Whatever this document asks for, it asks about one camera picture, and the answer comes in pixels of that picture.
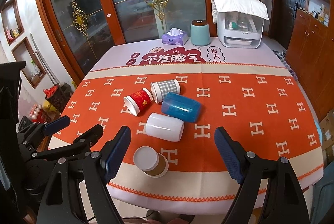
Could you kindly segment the teal canister with brown lid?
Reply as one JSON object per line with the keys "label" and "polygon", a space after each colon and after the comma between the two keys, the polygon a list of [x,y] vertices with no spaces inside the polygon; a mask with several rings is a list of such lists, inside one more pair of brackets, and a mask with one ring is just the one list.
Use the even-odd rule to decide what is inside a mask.
{"label": "teal canister with brown lid", "polygon": [[210,44],[209,25],[206,20],[193,20],[190,28],[191,43],[195,46]]}

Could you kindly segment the orange H-pattern cloth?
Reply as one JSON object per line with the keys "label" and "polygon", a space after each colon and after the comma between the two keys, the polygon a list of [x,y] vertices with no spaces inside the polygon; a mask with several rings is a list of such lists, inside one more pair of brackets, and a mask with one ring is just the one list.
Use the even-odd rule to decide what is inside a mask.
{"label": "orange H-pattern cloth", "polygon": [[[123,98],[155,81],[176,79],[181,94],[201,103],[195,123],[186,123],[179,142],[145,133],[148,117],[161,112],[151,103],[138,116]],[[238,184],[223,163],[214,132],[224,127],[232,139],[259,157],[286,157],[302,188],[324,173],[319,135],[298,85],[283,67],[246,64],[156,64],[90,72],[67,104],[70,125],[57,132],[52,148],[67,145],[92,126],[104,129],[99,150],[126,125],[132,133],[121,168],[108,187],[124,202],[147,207],[150,202],[229,202]],[[167,173],[151,178],[133,162],[135,151],[150,146],[168,160]]]}

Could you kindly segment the brown wooden cabinet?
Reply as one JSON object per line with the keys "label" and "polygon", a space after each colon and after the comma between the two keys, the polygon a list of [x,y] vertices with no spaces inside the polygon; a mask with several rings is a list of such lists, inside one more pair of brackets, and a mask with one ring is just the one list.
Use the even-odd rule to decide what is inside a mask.
{"label": "brown wooden cabinet", "polygon": [[322,120],[333,109],[333,28],[297,10],[286,61]]}

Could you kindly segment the white cloth on box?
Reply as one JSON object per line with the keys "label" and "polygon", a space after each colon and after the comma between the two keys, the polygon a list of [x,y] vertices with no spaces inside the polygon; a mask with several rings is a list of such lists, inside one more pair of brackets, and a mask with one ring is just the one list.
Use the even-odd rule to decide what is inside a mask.
{"label": "white cloth on box", "polygon": [[211,0],[213,23],[217,23],[219,13],[239,12],[269,20],[267,7],[258,0]]}

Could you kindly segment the red paper cup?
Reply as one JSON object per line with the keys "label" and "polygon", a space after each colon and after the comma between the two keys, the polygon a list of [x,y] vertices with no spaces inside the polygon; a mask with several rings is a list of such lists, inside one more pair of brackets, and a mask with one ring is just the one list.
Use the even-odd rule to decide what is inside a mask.
{"label": "red paper cup", "polygon": [[148,89],[142,88],[141,90],[124,97],[123,101],[130,113],[134,116],[138,116],[149,107],[153,101],[153,97]]}

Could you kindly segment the white desktop storage box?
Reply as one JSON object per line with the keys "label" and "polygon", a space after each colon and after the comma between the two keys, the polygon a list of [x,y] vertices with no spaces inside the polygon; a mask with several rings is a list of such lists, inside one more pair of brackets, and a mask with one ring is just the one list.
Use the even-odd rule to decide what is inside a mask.
{"label": "white desktop storage box", "polygon": [[217,15],[217,36],[225,47],[251,48],[260,46],[264,19],[240,12],[224,12]]}

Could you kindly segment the brown sleeved white paper cup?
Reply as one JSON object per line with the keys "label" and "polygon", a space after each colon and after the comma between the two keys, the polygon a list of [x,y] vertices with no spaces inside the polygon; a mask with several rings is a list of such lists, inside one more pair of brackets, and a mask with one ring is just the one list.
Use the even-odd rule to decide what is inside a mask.
{"label": "brown sleeved white paper cup", "polygon": [[150,146],[139,147],[133,155],[134,165],[151,178],[164,176],[169,168],[168,160]]}

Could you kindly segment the pink cartoon table mat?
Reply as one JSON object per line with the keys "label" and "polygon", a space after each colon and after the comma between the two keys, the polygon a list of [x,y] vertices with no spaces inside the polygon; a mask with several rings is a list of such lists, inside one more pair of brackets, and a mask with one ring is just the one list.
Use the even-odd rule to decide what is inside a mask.
{"label": "pink cartoon table mat", "polygon": [[281,60],[265,44],[258,48],[228,48],[217,37],[207,46],[166,45],[160,39],[113,46],[93,71],[122,66],[154,64],[235,63],[282,67]]}

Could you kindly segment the white plastic cup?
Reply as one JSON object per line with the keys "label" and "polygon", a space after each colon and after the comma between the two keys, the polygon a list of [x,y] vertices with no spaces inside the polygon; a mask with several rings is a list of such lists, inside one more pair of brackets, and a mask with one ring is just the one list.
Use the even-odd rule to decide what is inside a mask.
{"label": "white plastic cup", "polygon": [[153,112],[145,125],[145,133],[158,139],[179,142],[182,138],[185,122],[172,116]]}

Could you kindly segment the purple tissue pack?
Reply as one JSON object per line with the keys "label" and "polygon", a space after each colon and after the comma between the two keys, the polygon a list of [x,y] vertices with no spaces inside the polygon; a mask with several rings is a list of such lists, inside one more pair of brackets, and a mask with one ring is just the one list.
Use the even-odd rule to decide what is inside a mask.
{"label": "purple tissue pack", "polygon": [[169,32],[162,35],[161,40],[165,45],[180,45],[183,46],[189,37],[186,32],[178,28],[172,28]]}

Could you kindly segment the blue translucent plastic cup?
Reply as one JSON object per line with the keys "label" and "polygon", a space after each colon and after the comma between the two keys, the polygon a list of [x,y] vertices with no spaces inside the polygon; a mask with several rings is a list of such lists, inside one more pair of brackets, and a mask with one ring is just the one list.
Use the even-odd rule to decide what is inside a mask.
{"label": "blue translucent plastic cup", "polygon": [[184,122],[195,123],[201,112],[201,103],[176,93],[168,93],[162,101],[161,112]]}

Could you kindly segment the grey checked paper cup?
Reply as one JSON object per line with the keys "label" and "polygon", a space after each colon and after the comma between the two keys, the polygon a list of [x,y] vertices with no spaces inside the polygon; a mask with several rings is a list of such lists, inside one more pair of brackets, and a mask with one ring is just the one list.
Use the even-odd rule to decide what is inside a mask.
{"label": "grey checked paper cup", "polygon": [[151,93],[155,103],[162,102],[168,93],[181,93],[179,82],[174,80],[165,80],[151,83]]}

